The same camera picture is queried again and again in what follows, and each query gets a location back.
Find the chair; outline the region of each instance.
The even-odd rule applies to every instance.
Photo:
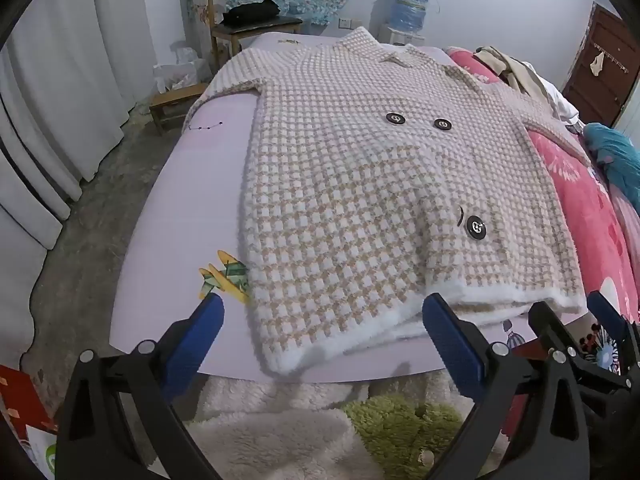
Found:
[[[207,12],[209,14],[209,29],[211,32],[211,47],[214,60],[216,62],[216,70],[220,69],[220,53],[218,52],[218,41],[227,40],[231,42],[231,57],[240,52],[240,40],[250,36],[258,36],[264,32],[300,32],[302,20],[299,18],[290,18],[289,16],[276,16],[266,22],[251,23],[242,27],[227,27],[221,23],[216,24],[216,13],[213,6],[213,0],[207,0]]]

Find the floor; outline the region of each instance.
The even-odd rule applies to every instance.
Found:
[[[159,136],[142,106],[122,129],[122,142],[82,186],[31,296],[35,340],[21,364],[52,415],[83,350],[118,353],[108,341],[120,267],[146,197],[180,136],[179,128]],[[188,404],[185,411],[194,413],[195,402]]]

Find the black button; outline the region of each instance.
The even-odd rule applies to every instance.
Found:
[[[404,117],[400,114],[390,113],[386,115],[386,120],[392,124],[404,124]]]
[[[451,123],[446,119],[436,119],[433,126],[439,130],[443,130],[444,132],[448,132],[451,129]]]
[[[466,220],[466,231],[476,240],[482,240],[486,236],[486,226],[477,216],[470,216]]]

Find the light purple bed sheet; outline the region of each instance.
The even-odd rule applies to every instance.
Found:
[[[259,39],[253,47],[299,47],[279,43],[281,40],[335,41],[281,33]],[[441,53],[436,56],[449,59],[436,50]],[[118,282],[110,337],[117,349],[130,352],[141,340],[157,340],[172,322],[187,318],[200,301],[203,278],[198,268],[210,263],[220,268],[219,250],[242,259],[238,211],[257,99],[254,92],[245,92],[206,103],[162,169],[138,219]],[[344,355],[294,376],[275,377],[262,367],[260,353],[254,349],[247,319],[250,306],[227,292],[217,292],[225,303],[225,322],[200,368],[205,374],[259,382],[335,383],[409,375],[443,366],[425,333]],[[511,321],[509,330],[497,325],[482,331],[489,341],[507,342],[513,333],[525,340],[534,337],[525,318]]]

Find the wooden door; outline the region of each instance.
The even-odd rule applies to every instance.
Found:
[[[598,76],[591,63],[604,52]],[[611,126],[631,94],[640,69],[640,48],[625,23],[596,6],[591,29],[562,94],[580,112],[584,123]]]

